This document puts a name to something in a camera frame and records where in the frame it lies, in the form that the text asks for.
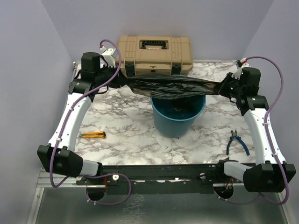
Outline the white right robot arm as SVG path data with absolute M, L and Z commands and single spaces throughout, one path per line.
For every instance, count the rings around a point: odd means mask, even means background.
M 231 177 L 243 182 L 248 192 L 282 192 L 296 173 L 295 166 L 287 164 L 275 139 L 265 96 L 258 94 L 260 70 L 239 68 L 227 74 L 219 94 L 236 99 L 236 106 L 244 117 L 252 137 L 256 164 L 253 167 L 237 161 L 225 161 L 215 170 L 215 179 L 226 182 Z

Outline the black front mounting rail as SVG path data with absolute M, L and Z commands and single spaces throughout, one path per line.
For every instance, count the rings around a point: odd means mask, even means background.
M 230 180 L 216 164 L 103 166 L 102 173 L 109 177 L 106 180 L 83 177 L 76 184 L 106 189 L 112 195 L 212 194 L 214 187 L 225 187 Z

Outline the tan plastic toolbox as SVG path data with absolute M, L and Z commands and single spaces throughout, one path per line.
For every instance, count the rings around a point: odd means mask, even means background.
M 181 36 L 120 36 L 121 72 L 125 77 L 149 73 L 186 75 L 193 68 L 191 41 Z

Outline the teal plastic trash bin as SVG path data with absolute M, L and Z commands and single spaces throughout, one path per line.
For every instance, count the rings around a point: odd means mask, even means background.
M 193 125 L 206 106 L 206 96 L 167 99 L 150 99 L 156 129 L 165 137 L 180 138 Z

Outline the black plastic trash bag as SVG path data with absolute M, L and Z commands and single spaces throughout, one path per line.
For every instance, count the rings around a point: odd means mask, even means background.
M 126 85 L 133 93 L 152 99 L 169 100 L 177 112 L 195 112 L 192 99 L 204 95 L 217 95 L 221 82 L 180 75 L 144 75 L 130 77 Z

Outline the yellow black utility knife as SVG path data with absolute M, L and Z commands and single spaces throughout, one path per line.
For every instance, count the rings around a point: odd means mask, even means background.
M 89 133 L 82 133 L 80 134 L 81 138 L 85 139 L 93 139 L 93 138 L 106 138 L 106 133 L 105 132 L 89 132 Z

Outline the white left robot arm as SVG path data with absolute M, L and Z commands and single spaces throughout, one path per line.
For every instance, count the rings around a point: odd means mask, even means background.
M 102 164 L 83 159 L 75 153 L 77 135 L 83 118 L 99 89 L 110 84 L 119 87 L 118 52 L 106 49 L 102 53 L 87 52 L 81 57 L 81 70 L 69 84 L 66 106 L 56 131 L 37 154 L 50 175 L 87 176 L 98 184 L 103 180 Z

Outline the aluminium extrusion frame rail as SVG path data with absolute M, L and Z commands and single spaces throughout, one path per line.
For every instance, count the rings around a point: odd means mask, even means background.
M 53 180 L 53 171 L 54 171 L 54 158 L 55 158 L 55 153 L 56 153 L 56 147 L 53 149 L 53 152 L 50 154 L 50 186 L 54 186 L 54 180 Z M 44 188 L 43 187 L 38 187 L 36 186 L 35 194 L 34 194 L 34 199 L 31 204 L 31 208 L 29 211 L 28 219 L 26 221 L 27 224 L 35 224 L 37 220 L 37 215 L 40 209 L 40 205 L 42 202 L 42 197 L 44 193 Z

